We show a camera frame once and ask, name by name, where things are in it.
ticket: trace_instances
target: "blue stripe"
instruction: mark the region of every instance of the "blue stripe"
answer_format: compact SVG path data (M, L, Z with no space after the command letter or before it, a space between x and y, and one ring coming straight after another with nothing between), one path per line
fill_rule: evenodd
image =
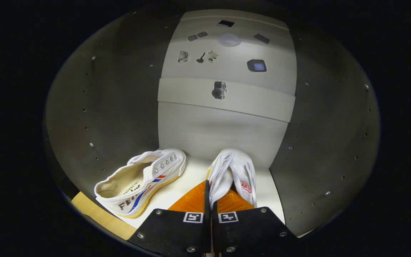
M134 202L134 205L132 206L131 210L130 210L128 213L132 212L132 210L134 210L134 208L137 207L137 204L139 203L139 200L141 199L141 197L142 197L142 195L144 194L144 192L142 192L142 193L137 197L136 201Z

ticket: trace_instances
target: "wooden board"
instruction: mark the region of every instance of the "wooden board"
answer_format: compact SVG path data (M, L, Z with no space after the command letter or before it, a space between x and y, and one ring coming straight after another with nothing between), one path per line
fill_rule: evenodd
M136 228L133 226L101 209L101 207L93 203L82 192L79 192L74 199L72 199L72 204L81 213L90 216L97 223L101 224L101 226L124 240L128 240L136 231Z

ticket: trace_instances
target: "camera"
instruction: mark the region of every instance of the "camera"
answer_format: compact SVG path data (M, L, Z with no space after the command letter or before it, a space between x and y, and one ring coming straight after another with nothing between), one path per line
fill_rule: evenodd
M215 81L214 89L212 90L212 96L216 99L225 99L225 94L228 92L226 89L226 83L222 81Z

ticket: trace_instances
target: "rectangular sticker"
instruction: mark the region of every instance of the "rectangular sticker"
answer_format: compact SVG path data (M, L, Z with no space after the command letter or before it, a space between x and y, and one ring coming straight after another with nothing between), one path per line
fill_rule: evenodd
M202 212L187 212L183 218L183 222L187 223L202 223L204 213Z
M225 212L218 214L218 223L230 223L238 222L237 213L234 212Z

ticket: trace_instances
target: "yellow rubber sole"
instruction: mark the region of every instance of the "yellow rubber sole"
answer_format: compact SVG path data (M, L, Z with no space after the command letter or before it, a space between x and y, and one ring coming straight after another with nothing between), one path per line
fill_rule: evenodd
M116 214L117 214L118 216L120 216L120 217L123 217L123 218L137 218L139 215L142 214L142 212L144 212L145 207L147 206L150 198L152 198L152 195L153 195L158 189L164 187L165 185L168 185L168 184L174 182L174 181L175 181L176 179L178 179L179 177L180 177L180 176L176 176L174 179L171 179L170 181L168 181L168 182L164 183L163 185L161 185L161 186L157 187L156 189L154 189L153 192L151 192L151 193L148 195L147 200L145 200L145 203L142 205L142 208L141 208L135 215L132 215L132 216L123 216L123 215L120 215L120 214L118 214L118 213L116 213Z

